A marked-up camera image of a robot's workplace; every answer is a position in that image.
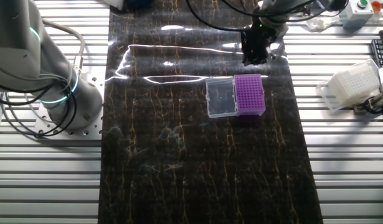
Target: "mounting plate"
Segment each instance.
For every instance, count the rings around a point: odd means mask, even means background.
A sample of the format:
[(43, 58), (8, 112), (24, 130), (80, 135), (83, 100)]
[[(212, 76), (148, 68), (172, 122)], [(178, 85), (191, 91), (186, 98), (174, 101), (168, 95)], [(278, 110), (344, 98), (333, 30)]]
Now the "mounting plate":
[[(94, 84), (102, 97), (104, 98), (104, 78), (98, 78), (97, 75), (92, 73), (84, 73), (81, 74), (81, 78), (84, 79), (87, 82), (90, 82)], [(38, 114), (42, 118), (46, 118), (50, 121), (49, 115), (47, 113), (47, 109), (44, 108), (42, 104), (39, 106)], [(53, 128), (55, 126), (54, 123), (48, 123), (45, 120), (36, 119), (35, 124), (35, 132), (39, 132), (40, 130), (43, 130), (43, 132), (46, 132)], [(62, 133), (51, 136), (48, 139), (43, 139), (43, 141), (46, 140), (101, 140), (102, 139), (102, 129), (103, 129), (103, 108), (100, 112), (99, 117), (89, 126), (79, 129), (76, 131), (63, 131)]]

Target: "black cable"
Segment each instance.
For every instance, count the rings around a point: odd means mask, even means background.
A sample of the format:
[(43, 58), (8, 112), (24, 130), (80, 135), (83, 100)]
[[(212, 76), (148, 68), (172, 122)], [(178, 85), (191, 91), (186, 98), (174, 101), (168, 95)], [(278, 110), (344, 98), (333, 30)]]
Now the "black cable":
[(60, 131), (58, 131), (57, 133), (54, 133), (54, 134), (45, 134), (45, 135), (43, 135), (43, 137), (51, 137), (51, 136), (55, 136), (55, 135), (58, 135), (58, 134), (60, 134), (61, 132), (63, 132), (63, 131), (65, 131), (71, 124), (72, 124), (72, 122), (74, 121), (74, 119), (75, 119), (75, 117), (76, 117), (76, 115), (77, 115), (77, 110), (78, 110), (78, 104), (77, 104), (77, 101), (76, 101), (76, 98), (75, 98), (75, 95), (71, 92), (71, 97), (72, 97), (72, 99), (73, 99), (73, 115), (72, 115), (72, 117), (71, 117), (71, 120), (68, 122), (68, 124), (67, 125), (65, 125)]
[(230, 31), (230, 32), (243, 32), (245, 31), (244, 29), (236, 29), (236, 28), (225, 28), (225, 27), (219, 27), (219, 26), (215, 26), (213, 24), (210, 24), (206, 21), (204, 21), (203, 19), (201, 19), (197, 13), (193, 10), (193, 8), (191, 7), (191, 4), (190, 4), (190, 0), (186, 0), (186, 3), (191, 11), (191, 13), (194, 15), (195, 18), (197, 18), (201, 23), (211, 27), (211, 28), (214, 28), (214, 29), (218, 29), (218, 30), (222, 30), (222, 31)]
[[(8, 115), (7, 115), (6, 110), (4, 109), (3, 105), (2, 105), (2, 112), (3, 112), (4, 117), (6, 118), (7, 122), (8, 122), (8, 123), (9, 123), (9, 124), (16, 130), (16, 131), (19, 131), (21, 134), (24, 134), (24, 135), (31, 135), (31, 136), (35, 136), (35, 137), (50, 137), (50, 136), (55, 136), (55, 135), (58, 135), (58, 134), (60, 134), (61, 132), (65, 131), (65, 130), (72, 124), (72, 122), (73, 122), (73, 120), (75, 119), (76, 114), (77, 114), (77, 102), (76, 102), (75, 96), (73, 95), (73, 93), (72, 93), (72, 91), (71, 91), (71, 87), (70, 87), (70, 86), (69, 86), (69, 92), (70, 92), (70, 96), (71, 96), (72, 99), (73, 99), (73, 105), (74, 105), (74, 107), (73, 107), (73, 115), (72, 115), (71, 120), (69, 121), (69, 123), (68, 123), (65, 127), (63, 127), (60, 131), (57, 131), (57, 132), (54, 133), (54, 134), (49, 134), (49, 133), (51, 133), (51, 132), (55, 131), (57, 128), (59, 128), (59, 127), (64, 123), (64, 121), (67, 119), (67, 117), (68, 117), (68, 115), (69, 115), (69, 112), (70, 112), (70, 102), (69, 102), (69, 100), (67, 100), (67, 110), (66, 110), (65, 115), (64, 115), (63, 119), (61, 120), (61, 122), (60, 122), (58, 125), (56, 125), (56, 127), (52, 128), (51, 130), (47, 131), (46, 133), (37, 133), (37, 132), (35, 132), (35, 131), (29, 129), (24, 123), (22, 123), (22, 122), (18, 119), (18, 117), (16, 116), (15, 112), (12, 110), (12, 106), (11, 106), (11, 105), (9, 105), (9, 110), (11, 111), (11, 113), (12, 113), (14, 119), (15, 119), (15, 120), (16, 120), (16, 121), (17, 121), (23, 128), (25, 128), (26, 130), (28, 130), (29, 133), (20, 130), (19, 128), (17, 128), (17, 127), (16, 127), (16, 126), (9, 120)], [(6, 93), (6, 99), (7, 99), (7, 102), (10, 102), (7, 93)]]
[(35, 89), (35, 90), (16, 90), (16, 89), (13, 89), (13, 88), (9, 88), (9, 87), (6, 87), (4, 85), (1, 85), (0, 84), (0, 88), (3, 89), (3, 90), (6, 90), (6, 91), (13, 91), (13, 92), (16, 92), (16, 93), (37, 93), (38, 91), (43, 91), (45, 90), (46, 88), (48, 88), (49, 86), (51, 85), (55, 85), (54, 83), (50, 84), (50, 85), (47, 85), (45, 87), (42, 87), (42, 88), (38, 88), (38, 89)]
[(0, 99), (0, 103), (5, 104), (5, 105), (11, 105), (11, 106), (25, 106), (25, 105), (29, 105), (29, 104), (35, 103), (37, 100), (42, 98), (56, 84), (57, 83), (55, 82), (55, 83), (49, 85), (42, 93), (40, 93), (37, 97), (35, 97), (31, 101), (27, 101), (27, 102), (24, 102), (24, 103), (11, 103), (11, 102), (4, 101), (4, 100)]
[(380, 108), (381, 110), (373, 110), (371, 109), (371, 105), (370, 105), (370, 100), (373, 99), (374, 96), (368, 98), (365, 100), (365, 102), (362, 104), (364, 109), (368, 112), (368, 113), (372, 113), (372, 114), (381, 114), (383, 113), (383, 108)]
[(284, 11), (284, 12), (278, 12), (278, 13), (276, 13), (276, 14), (254, 14), (254, 13), (244, 12), (243, 10), (238, 9), (238, 8), (234, 7), (233, 5), (231, 5), (227, 0), (222, 0), (222, 2), (223, 2), (224, 4), (226, 4), (227, 6), (229, 6), (231, 9), (233, 9), (233, 10), (235, 10), (235, 11), (241, 13), (241, 14), (244, 14), (244, 15), (247, 15), (247, 16), (255, 16), (255, 17), (274, 17), (274, 16), (284, 16), (285, 14), (288, 14), (288, 13), (290, 13), (290, 12), (293, 12), (294, 10), (299, 9), (300, 7), (303, 7), (303, 6), (307, 5), (307, 4), (310, 4), (310, 3), (315, 2), (315, 1), (316, 1), (316, 0), (309, 0), (309, 1), (307, 1), (307, 2), (304, 2), (304, 3), (301, 3), (301, 4), (297, 5), (297, 6), (295, 6), (295, 7), (292, 7), (292, 8), (289, 9), (289, 10), (286, 10), (286, 11)]
[(339, 10), (339, 12), (337, 14), (333, 15), (333, 16), (328, 16), (328, 15), (321, 15), (321, 16), (323, 16), (323, 17), (336, 17), (336, 16), (339, 16), (340, 13), (345, 10), (345, 8), (346, 8), (346, 6), (348, 6), (348, 4), (349, 4), (349, 0), (347, 0), (346, 4), (343, 6), (343, 8), (341, 10)]
[(241, 4), (241, 7), (244, 10), (244, 12), (247, 12), (247, 10), (246, 10), (246, 8), (244, 6), (244, 0), (240, 0), (240, 4)]
[(317, 14), (314, 14), (312, 16), (309, 16), (309, 17), (305, 17), (305, 18), (302, 18), (302, 19), (287, 19), (286, 21), (276, 21), (272, 18), (267, 18), (268, 20), (272, 21), (272, 22), (277, 22), (277, 23), (285, 23), (285, 22), (303, 22), (303, 21), (308, 21), (310, 19), (313, 19), (315, 17), (318, 17), (320, 16), (323, 12), (327, 11), (332, 3), (334, 2), (335, 0), (332, 0), (330, 3), (328, 3), (327, 7), (325, 7), (321, 12), (317, 13)]

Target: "black marble surface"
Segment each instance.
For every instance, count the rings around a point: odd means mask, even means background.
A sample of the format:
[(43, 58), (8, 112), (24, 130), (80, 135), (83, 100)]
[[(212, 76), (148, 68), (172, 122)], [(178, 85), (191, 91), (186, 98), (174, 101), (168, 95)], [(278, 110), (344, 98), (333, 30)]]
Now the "black marble surface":
[[(244, 67), (240, 34), (199, 24), (183, 0), (111, 10), (109, 41), (99, 223), (323, 222), (285, 56)], [(204, 79), (251, 73), (266, 75), (263, 116), (209, 119)]]

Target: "clear plastic container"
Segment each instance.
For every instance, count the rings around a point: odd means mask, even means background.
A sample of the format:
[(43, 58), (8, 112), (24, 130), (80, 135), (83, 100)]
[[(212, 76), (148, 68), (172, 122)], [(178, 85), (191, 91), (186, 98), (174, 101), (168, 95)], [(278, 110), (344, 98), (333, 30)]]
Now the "clear plastic container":
[(372, 59), (338, 71), (316, 87), (330, 110), (362, 103), (379, 88), (378, 67)]
[(208, 116), (262, 115), (266, 110), (260, 75), (206, 79)]
[(210, 118), (237, 115), (233, 77), (206, 79), (206, 102)]

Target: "cable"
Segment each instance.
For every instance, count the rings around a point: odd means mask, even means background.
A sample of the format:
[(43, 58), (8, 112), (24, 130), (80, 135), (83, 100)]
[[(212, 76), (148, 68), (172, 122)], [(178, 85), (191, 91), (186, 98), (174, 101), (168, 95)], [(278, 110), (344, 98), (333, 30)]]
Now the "cable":
[(59, 29), (59, 30), (62, 30), (64, 32), (67, 32), (69, 34), (73, 34), (74, 36), (76, 36), (76, 38), (80, 41), (80, 49), (79, 49), (78, 56), (83, 55), (83, 51), (85, 50), (86, 42), (85, 42), (85, 39), (82, 37), (81, 34), (79, 34), (77, 31), (75, 31), (69, 27), (66, 27), (66, 26), (63, 26), (60, 24), (56, 24), (54, 22), (50, 22), (50, 21), (47, 21), (45, 19), (42, 19), (42, 21), (43, 21), (43, 24), (45, 24), (45, 25), (49, 25), (55, 29)]
[[(57, 92), (65, 91), (65, 89), (67, 89), (67, 87), (69, 86), (71, 79), (72, 79), (72, 75), (73, 75), (72, 68), (70, 70), (71, 70), (71, 72), (70, 72), (69, 79), (67, 80), (67, 86), (65, 88), (61, 89), (60, 91), (57, 91)], [(55, 79), (55, 80), (64, 80), (65, 79), (65, 78), (63, 78), (59, 75), (55, 75), (55, 74), (40, 74), (40, 76), (45, 76), (45, 77), (41, 77), (41, 78), (20, 77), (20, 76), (13, 74), (13, 73), (8, 72), (7, 70), (3, 69), (2, 67), (0, 67), (0, 71), (6, 75), (9, 75), (10, 77), (17, 78), (17, 79), (24, 80), (24, 81), (30, 81), (30, 82), (33, 82), (33, 81), (39, 82), (39, 81), (44, 81), (44, 80), (49, 80), (49, 79)]]
[(303, 7), (303, 6), (307, 5), (307, 4), (310, 4), (310, 3), (315, 2), (315, 1), (316, 1), (316, 0), (309, 0), (309, 1), (307, 1), (307, 2), (304, 2), (304, 3), (302, 3), (302, 4), (297, 5), (297, 6), (295, 6), (295, 7), (292, 7), (292, 8), (289, 9), (289, 10), (286, 10), (286, 11), (284, 11), (284, 12), (279, 12), (279, 13), (276, 13), (276, 14), (254, 14), (254, 13), (245, 12), (245, 11), (243, 11), (243, 10), (241, 10), (241, 9), (237, 9), (236, 7), (234, 7), (233, 5), (231, 5), (227, 0), (222, 0), (222, 2), (223, 2), (224, 4), (226, 4), (227, 6), (229, 6), (231, 9), (233, 9), (233, 10), (235, 10), (235, 11), (241, 13), (241, 14), (244, 14), (244, 15), (247, 15), (247, 16), (255, 16), (255, 17), (274, 17), (274, 16), (284, 16), (285, 14), (288, 14), (288, 13), (290, 13), (290, 12), (296, 10), (296, 9), (299, 9), (300, 7)]
[(380, 110), (373, 110), (371, 109), (371, 105), (370, 105), (370, 100), (373, 99), (374, 96), (368, 98), (365, 100), (365, 102), (362, 104), (364, 109), (368, 112), (368, 113), (372, 113), (372, 114), (381, 114), (383, 113), (383, 108), (380, 108)]
[(323, 16), (323, 17), (336, 17), (336, 16), (339, 16), (340, 13), (341, 13), (342, 11), (345, 10), (345, 8), (346, 8), (346, 6), (348, 6), (348, 4), (349, 4), (349, 0), (346, 1), (346, 4), (343, 6), (343, 8), (340, 9), (339, 12), (338, 12), (337, 14), (335, 14), (335, 15), (332, 15), (332, 16), (329, 16), (329, 15), (321, 15), (321, 16)]
[(47, 85), (45, 87), (42, 87), (42, 88), (35, 89), (35, 90), (16, 90), (16, 89), (13, 89), (13, 88), (10, 88), (10, 87), (6, 87), (4, 85), (0, 85), (0, 88), (3, 89), (3, 90), (13, 91), (13, 92), (16, 92), (16, 93), (37, 93), (38, 91), (45, 90), (47, 87), (49, 87), (49, 86), (51, 86), (53, 84), (54, 83), (52, 83), (50, 85)]
[[(25, 100), (26, 100), (27, 102), (29, 102), (27, 93), (24, 93), (24, 96), (25, 96)], [(33, 112), (39, 119), (41, 119), (41, 120), (43, 120), (43, 121), (45, 121), (45, 122), (47, 122), (47, 123), (54, 123), (54, 121), (47, 121), (46, 119), (42, 118), (42, 117), (35, 111), (35, 109), (32, 107), (31, 104), (28, 104), (28, 106), (29, 106), (29, 108), (32, 110), (32, 112)]]
[(327, 7), (325, 7), (321, 12), (319, 12), (319, 13), (317, 13), (315, 15), (312, 15), (312, 16), (309, 16), (309, 17), (306, 17), (306, 18), (302, 18), (302, 19), (289, 19), (289, 20), (287, 20), (287, 22), (303, 22), (303, 21), (307, 21), (309, 19), (318, 17), (318, 16), (320, 16), (320, 14), (322, 14), (325, 11), (327, 11), (331, 7), (331, 5), (333, 4), (334, 1), (335, 0), (332, 0), (331, 2), (329, 2)]
[(2, 99), (0, 99), (0, 103), (5, 104), (5, 105), (11, 105), (11, 106), (24, 106), (24, 105), (28, 105), (28, 104), (31, 104), (31, 103), (35, 103), (38, 99), (42, 98), (56, 84), (57, 83), (50, 84), (45, 90), (43, 90), (42, 93), (40, 93), (40, 95), (38, 95), (33, 100), (28, 101), (26, 103), (11, 103), (11, 102), (8, 102), (8, 101), (4, 101)]
[(327, 5), (327, 7), (325, 7), (325, 8), (324, 8), (322, 11), (320, 11), (319, 13), (314, 14), (314, 15), (309, 16), (309, 17), (302, 18), (302, 19), (288, 19), (288, 20), (286, 20), (286, 21), (276, 21), (276, 20), (274, 20), (274, 19), (272, 19), (272, 18), (267, 18), (267, 19), (270, 20), (270, 21), (272, 21), (272, 22), (277, 22), (277, 23), (284, 23), (284, 22), (303, 22), (303, 21), (307, 21), (307, 20), (309, 20), (309, 19), (318, 17), (318, 16), (320, 16), (323, 12), (327, 11), (327, 10), (331, 7), (331, 5), (332, 5), (332, 3), (333, 3), (334, 1), (335, 1), (335, 0), (332, 0), (331, 2), (329, 2), (328, 5)]
[(186, 0), (186, 3), (191, 11), (191, 13), (194, 15), (195, 18), (197, 18), (201, 23), (211, 27), (211, 28), (214, 28), (214, 29), (218, 29), (218, 30), (222, 30), (222, 31), (230, 31), (230, 32), (244, 32), (245, 30), (244, 29), (233, 29), (233, 28), (225, 28), (225, 27), (219, 27), (219, 26), (215, 26), (215, 25), (212, 25), (206, 21), (204, 21), (203, 19), (201, 19), (197, 13), (193, 10), (193, 8), (191, 7), (191, 4), (190, 4), (190, 0)]
[(245, 9), (245, 6), (244, 6), (244, 0), (240, 0), (240, 4), (241, 4), (241, 7), (244, 10), (244, 12), (247, 12), (247, 10)]
[[(24, 131), (20, 130), (19, 128), (17, 128), (17, 127), (16, 127), (16, 126), (9, 120), (8, 115), (7, 115), (7, 113), (6, 113), (6, 111), (5, 111), (3, 105), (1, 105), (1, 108), (2, 108), (2, 112), (3, 112), (4, 117), (6, 118), (7, 122), (8, 122), (8, 123), (9, 123), (9, 124), (16, 130), (16, 131), (19, 131), (20, 133), (22, 133), (22, 134), (24, 134), (24, 135), (32, 135), (32, 136), (35, 136), (35, 137), (50, 137), (50, 136), (55, 136), (55, 135), (58, 135), (58, 134), (60, 134), (61, 132), (65, 131), (65, 130), (72, 124), (73, 120), (74, 120), (75, 117), (76, 117), (76, 114), (77, 114), (77, 102), (76, 102), (76, 99), (75, 99), (74, 94), (73, 94), (72, 91), (71, 91), (71, 87), (69, 87), (69, 94), (70, 94), (70, 96), (71, 96), (72, 99), (73, 99), (73, 115), (72, 115), (72, 117), (71, 117), (69, 123), (68, 123), (67, 125), (65, 125), (65, 127), (63, 127), (60, 131), (57, 131), (57, 132), (55, 132), (55, 133), (53, 133), (53, 134), (49, 134), (49, 133), (54, 132), (57, 128), (59, 128), (59, 127), (64, 123), (64, 121), (66, 120), (66, 118), (67, 118), (68, 115), (69, 115), (69, 111), (70, 111), (70, 109), (69, 109), (69, 108), (70, 108), (69, 100), (66, 101), (66, 102), (67, 102), (67, 110), (66, 110), (66, 113), (65, 113), (64, 118), (62, 119), (62, 121), (61, 121), (58, 125), (56, 125), (55, 128), (51, 129), (50, 131), (47, 131), (46, 133), (36, 133), (35, 131), (29, 129), (26, 125), (24, 125), (24, 124), (18, 119), (18, 117), (16, 116), (16, 114), (15, 114), (14, 111), (12, 110), (11, 105), (9, 105), (9, 109), (10, 109), (10, 111), (11, 111), (11, 113), (12, 113), (14, 119), (15, 119), (15, 120), (16, 120), (16, 121), (17, 121), (23, 128), (25, 128), (25, 129), (28, 130), (29, 132), (27, 133), (27, 132), (24, 132)], [(9, 97), (8, 97), (7, 93), (6, 93), (6, 99), (7, 99), (7, 102), (9, 102)]]

